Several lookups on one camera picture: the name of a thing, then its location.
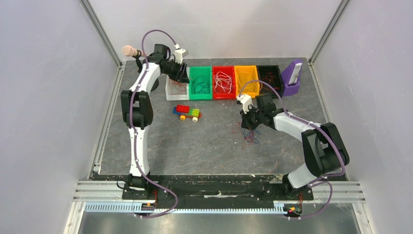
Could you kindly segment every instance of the gray floor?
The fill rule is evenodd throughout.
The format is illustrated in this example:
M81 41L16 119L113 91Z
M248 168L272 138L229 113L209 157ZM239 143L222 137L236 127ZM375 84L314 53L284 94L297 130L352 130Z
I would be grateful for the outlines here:
M304 205L304 215L319 209ZM313 217L288 221L280 214L169 214L141 220L126 213L85 213L80 234L359 234L351 204L330 204Z
M187 59L188 66L279 65L283 71L293 58ZM134 61L126 63L120 90L127 90L138 77ZM301 142L265 126L257 130L259 144L244 145L242 135L232 130L241 121L241 106L235 100L166 101L166 76L151 92L154 118L150 126L148 157L150 172L161 174L284 174L304 163ZM289 111L304 119L324 123L310 68L303 63L298 94L283 98ZM200 109L198 122L181 121L172 113L177 104ZM110 125L101 165L101 175L126 175L131 165L129 133L121 115L120 99Z

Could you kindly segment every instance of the bundled white cord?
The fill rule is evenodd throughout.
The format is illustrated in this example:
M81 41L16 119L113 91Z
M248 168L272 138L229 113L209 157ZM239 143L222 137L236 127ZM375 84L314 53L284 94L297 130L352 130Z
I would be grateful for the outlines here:
M214 86L214 91L217 94L218 92L216 91L217 87L221 87L224 92L228 90L227 94L230 94L232 91L232 77L223 73L223 72L217 72L217 74L214 75L214 80L215 80L215 86Z

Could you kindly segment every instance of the red toy block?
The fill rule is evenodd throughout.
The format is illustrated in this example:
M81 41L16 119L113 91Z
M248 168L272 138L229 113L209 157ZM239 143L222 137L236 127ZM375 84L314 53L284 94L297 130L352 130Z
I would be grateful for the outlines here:
M176 105L176 112L187 114L189 113L189 106Z

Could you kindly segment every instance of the plastic storage bin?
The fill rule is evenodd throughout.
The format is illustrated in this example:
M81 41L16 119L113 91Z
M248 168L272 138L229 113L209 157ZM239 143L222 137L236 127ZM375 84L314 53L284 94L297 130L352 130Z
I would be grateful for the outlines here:
M189 68L189 100L212 100L212 67Z
M258 80L257 66L234 66L234 71L237 86L237 96L240 94L241 88L245 83L254 79ZM261 85L259 82L252 82L245 87L243 94L248 94L252 98L255 98L255 96L260 94L260 87Z
M189 84L175 82L167 77L165 93L168 101L189 100Z
M219 78L226 79L226 77L231 77L231 83L218 82L217 85L215 76L219 75ZM212 67L212 98L213 99L235 99L236 95L236 82L235 73L233 66L217 66Z
M277 93L282 97L284 92L284 83L281 78L280 68L277 65L258 65L258 79L262 80L277 91ZM266 85L261 84L263 87L260 90L260 94L271 93L273 98L276 98L277 95Z

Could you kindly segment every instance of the metal corner post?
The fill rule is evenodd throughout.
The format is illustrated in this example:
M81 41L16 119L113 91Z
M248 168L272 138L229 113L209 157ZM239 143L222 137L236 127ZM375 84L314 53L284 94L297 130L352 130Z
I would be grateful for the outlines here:
M310 59L308 60L310 62L310 65L313 65L313 63L316 61L317 57L319 56L321 50L323 49L328 38L330 37L331 32L336 27L338 20L340 19L341 15L343 14L349 2L350 0L341 0L340 4L337 7L337 10L335 11L330 22L328 23L327 28L325 29L323 35L321 36L321 39L318 42L314 52L312 53Z
M89 16L99 37L102 39L102 42L105 45L106 49L108 49L108 52L111 55L113 62L118 66L118 68L120 68L122 66L122 61L117 55L111 41L109 40L108 35L106 34L105 30L103 29L102 24L97 18L96 12L93 10L91 3L89 2L89 0L79 0L79 1L80 1L80 4L82 4L83 8L85 9L86 14Z

